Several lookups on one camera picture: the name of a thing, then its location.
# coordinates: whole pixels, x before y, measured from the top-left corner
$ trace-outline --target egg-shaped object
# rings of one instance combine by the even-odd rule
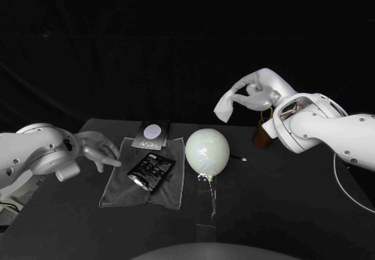
[[[197,130],[187,139],[184,154],[195,173],[216,176],[229,160],[229,144],[220,132],[211,128]]]

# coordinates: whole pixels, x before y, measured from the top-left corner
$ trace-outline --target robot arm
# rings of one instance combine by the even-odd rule
[[[375,171],[373,115],[348,116],[324,95],[296,93],[269,69],[245,76],[232,90],[245,86],[249,96],[230,99],[256,111],[275,107],[262,128],[289,151],[301,153],[324,142],[345,163]]]
[[[77,156],[90,159],[103,171],[103,164],[119,166],[115,145],[97,132],[70,134],[50,124],[32,124],[15,133],[0,134],[0,189],[8,186],[21,173],[56,173],[60,181],[73,177],[80,169]]]

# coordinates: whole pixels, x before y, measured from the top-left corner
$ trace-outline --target dark table surface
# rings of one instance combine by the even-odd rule
[[[99,131],[119,148],[132,138],[138,121],[90,119],[80,131]],[[375,214],[343,194],[332,175],[332,152],[320,144],[301,154],[278,139],[259,150],[253,127],[171,123],[168,139],[201,129],[227,139],[229,159],[216,177],[216,242],[268,249],[301,259],[375,258]],[[0,240],[0,259],[131,259],[170,245],[195,242],[197,174],[184,160],[180,210],[151,203],[99,208],[110,174],[86,158],[80,173],[64,182],[54,174],[43,181]],[[337,162],[351,194],[369,205],[353,178]]]

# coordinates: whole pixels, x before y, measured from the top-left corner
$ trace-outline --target gray cloth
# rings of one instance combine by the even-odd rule
[[[133,206],[151,202],[152,204],[161,204],[168,209],[178,210],[181,205],[184,176],[182,138],[167,140],[165,147],[162,147],[159,151],[132,147],[132,140],[132,138],[123,138],[122,140],[118,159],[120,161],[120,167],[113,167],[100,196],[99,207]],[[128,171],[149,152],[175,161],[152,194],[149,194],[126,176]]]

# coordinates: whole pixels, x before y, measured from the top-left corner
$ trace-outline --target towel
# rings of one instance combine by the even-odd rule
[[[161,204],[178,210],[184,177],[184,145],[182,138],[167,140],[165,147],[152,153],[175,161],[158,187],[149,194],[128,178],[126,173],[146,156],[149,150],[131,146],[132,138],[123,138],[119,148],[120,167],[115,167],[99,200],[99,207],[133,206],[146,202]]]
[[[219,118],[224,123],[227,122],[229,117],[230,117],[230,115],[232,115],[232,100],[230,100],[230,95],[232,95],[233,93],[234,93],[234,92],[233,92],[232,90],[229,90],[229,91],[223,94],[223,96],[221,96],[221,98],[220,98],[220,100],[219,100],[219,102],[217,102],[217,104],[216,104],[214,110],[213,110],[213,112],[214,112],[217,118]]]

